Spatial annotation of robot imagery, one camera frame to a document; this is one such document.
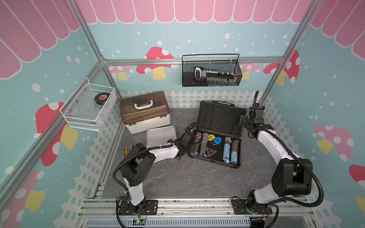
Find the silver aluminium poker case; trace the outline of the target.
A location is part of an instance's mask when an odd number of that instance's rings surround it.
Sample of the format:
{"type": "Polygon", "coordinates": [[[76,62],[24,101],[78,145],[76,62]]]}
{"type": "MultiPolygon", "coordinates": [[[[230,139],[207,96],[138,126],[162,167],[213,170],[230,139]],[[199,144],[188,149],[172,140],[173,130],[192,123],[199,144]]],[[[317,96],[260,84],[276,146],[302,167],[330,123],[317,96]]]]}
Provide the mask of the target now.
{"type": "Polygon", "coordinates": [[[154,129],[148,129],[146,131],[146,144],[147,147],[154,147],[168,144],[168,141],[176,140],[175,126],[165,126],[154,129]]]}

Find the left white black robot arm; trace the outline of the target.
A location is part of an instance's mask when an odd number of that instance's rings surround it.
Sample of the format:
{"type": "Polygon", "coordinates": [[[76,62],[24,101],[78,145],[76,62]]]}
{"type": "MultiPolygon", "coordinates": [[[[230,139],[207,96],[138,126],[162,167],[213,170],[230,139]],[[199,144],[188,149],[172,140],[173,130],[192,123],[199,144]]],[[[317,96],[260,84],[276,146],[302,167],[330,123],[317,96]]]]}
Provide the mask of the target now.
{"type": "Polygon", "coordinates": [[[195,126],[196,122],[189,124],[179,138],[176,137],[174,126],[148,129],[147,141],[151,145],[136,144],[113,171],[113,181],[123,187],[127,205],[135,213],[142,211],[145,206],[143,181],[153,164],[167,159],[179,160],[189,152],[195,145],[195,126]]]}

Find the black plastic poker case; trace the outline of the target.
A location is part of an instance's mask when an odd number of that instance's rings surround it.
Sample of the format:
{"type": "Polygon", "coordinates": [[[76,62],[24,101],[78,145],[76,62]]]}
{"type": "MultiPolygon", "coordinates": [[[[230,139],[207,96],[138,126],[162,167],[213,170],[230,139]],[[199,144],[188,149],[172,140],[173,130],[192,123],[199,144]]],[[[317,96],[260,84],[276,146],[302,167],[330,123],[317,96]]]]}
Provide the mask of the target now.
{"type": "Polygon", "coordinates": [[[192,150],[188,153],[188,156],[195,159],[204,160],[207,162],[214,162],[216,164],[228,166],[231,168],[240,167],[240,148],[243,128],[239,126],[239,121],[241,116],[246,116],[247,110],[241,107],[235,107],[233,104],[218,102],[218,101],[202,101],[199,107],[198,118],[196,121],[196,126],[194,130],[194,135],[196,132],[213,134],[215,137],[220,137],[222,139],[221,144],[214,145],[213,141],[207,144],[207,148],[216,150],[217,153],[212,157],[203,157],[199,153],[197,156],[193,155],[194,146],[192,150]],[[223,148],[225,137],[230,137],[232,142],[234,140],[239,140],[240,145],[238,147],[238,163],[231,163],[231,153],[230,153],[230,163],[225,163],[223,161],[223,148]]]}

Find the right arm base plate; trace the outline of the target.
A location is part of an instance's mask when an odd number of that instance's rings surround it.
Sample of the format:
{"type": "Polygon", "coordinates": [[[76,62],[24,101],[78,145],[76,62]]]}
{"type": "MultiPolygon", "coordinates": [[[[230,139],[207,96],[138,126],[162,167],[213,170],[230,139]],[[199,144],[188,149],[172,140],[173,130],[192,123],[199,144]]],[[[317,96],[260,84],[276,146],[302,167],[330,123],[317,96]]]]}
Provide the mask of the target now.
{"type": "Polygon", "coordinates": [[[248,203],[247,199],[231,198],[231,205],[235,215],[271,215],[272,209],[268,205],[248,203]]]}

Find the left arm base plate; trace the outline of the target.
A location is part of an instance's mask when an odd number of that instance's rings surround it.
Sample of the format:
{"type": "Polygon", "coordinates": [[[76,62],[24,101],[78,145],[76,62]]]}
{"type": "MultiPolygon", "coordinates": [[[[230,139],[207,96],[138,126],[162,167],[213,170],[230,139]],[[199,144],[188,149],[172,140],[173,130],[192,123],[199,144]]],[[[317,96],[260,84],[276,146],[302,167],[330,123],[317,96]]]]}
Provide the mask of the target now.
{"type": "Polygon", "coordinates": [[[143,200],[137,206],[127,202],[125,198],[116,200],[117,213],[120,216],[124,215],[156,215],[158,208],[158,200],[143,200]]]}

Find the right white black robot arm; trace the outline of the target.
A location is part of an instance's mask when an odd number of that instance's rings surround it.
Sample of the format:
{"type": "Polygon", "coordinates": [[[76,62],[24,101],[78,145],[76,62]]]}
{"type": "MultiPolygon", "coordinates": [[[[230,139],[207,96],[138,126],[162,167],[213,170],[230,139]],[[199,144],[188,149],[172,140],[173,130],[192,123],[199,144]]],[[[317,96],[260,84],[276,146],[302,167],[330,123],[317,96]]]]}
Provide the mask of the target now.
{"type": "Polygon", "coordinates": [[[249,117],[244,122],[248,137],[258,140],[275,160],[277,167],[271,178],[271,183],[257,190],[252,190],[247,196],[247,209],[250,213],[258,213],[265,206],[291,201],[299,206],[318,207],[324,201],[324,189],[318,177],[313,172],[313,164],[308,159],[302,159],[295,154],[277,135],[270,124],[265,124],[264,106],[259,106],[255,92],[249,117]],[[318,197],[312,203],[304,203],[296,199],[311,193],[312,184],[318,189],[318,197]]]}

